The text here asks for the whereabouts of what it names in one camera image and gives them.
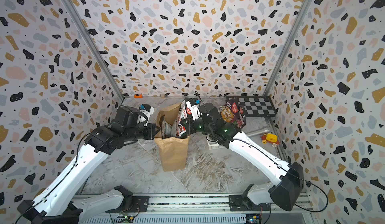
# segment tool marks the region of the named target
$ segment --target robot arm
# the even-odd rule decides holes
[[[159,128],[148,123],[153,112],[154,108],[147,104],[143,104],[140,110],[120,106],[111,124],[92,131],[77,156],[60,175],[33,200],[23,200],[18,211],[32,224],[77,224],[110,209],[129,208],[132,193],[122,186],[84,202],[71,202],[71,199],[96,167],[115,149],[135,143],[138,139],[154,139]]]

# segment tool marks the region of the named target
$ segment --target printed snack package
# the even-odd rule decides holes
[[[229,99],[229,101],[221,107],[220,111],[224,121],[233,123],[240,129],[246,125],[243,106],[237,104],[234,99]]]

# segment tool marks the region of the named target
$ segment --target terrazzo wallpaper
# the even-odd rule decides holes
[[[385,223],[384,5],[313,0],[271,92],[320,223]]]
[[[303,0],[72,0],[125,96],[263,93]]]
[[[41,193],[118,99],[60,0],[1,0],[0,222]]]

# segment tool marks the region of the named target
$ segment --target gray marble tabletop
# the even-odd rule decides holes
[[[182,98],[146,97],[126,98],[123,105],[139,107],[147,103],[155,108],[150,122],[155,123],[157,113],[163,107],[180,103]],[[202,98],[214,106],[224,105],[226,98]],[[247,118],[244,132],[269,126],[263,117]],[[263,145],[277,155],[270,144]],[[239,154],[223,149],[210,150],[205,136],[191,135],[186,168],[164,172],[159,159],[158,147],[153,140],[137,143],[116,150],[90,175],[82,194],[105,193],[122,185],[133,193],[239,193],[249,184],[263,184],[269,179]]]

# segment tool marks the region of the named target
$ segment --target silver pipe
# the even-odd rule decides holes
[[[246,135],[248,137],[253,137],[256,135],[262,135],[262,134],[267,134],[267,133],[270,133],[270,130],[268,127],[264,127],[263,129],[260,129],[260,130],[254,130],[254,131],[248,132],[248,133],[246,133]]]

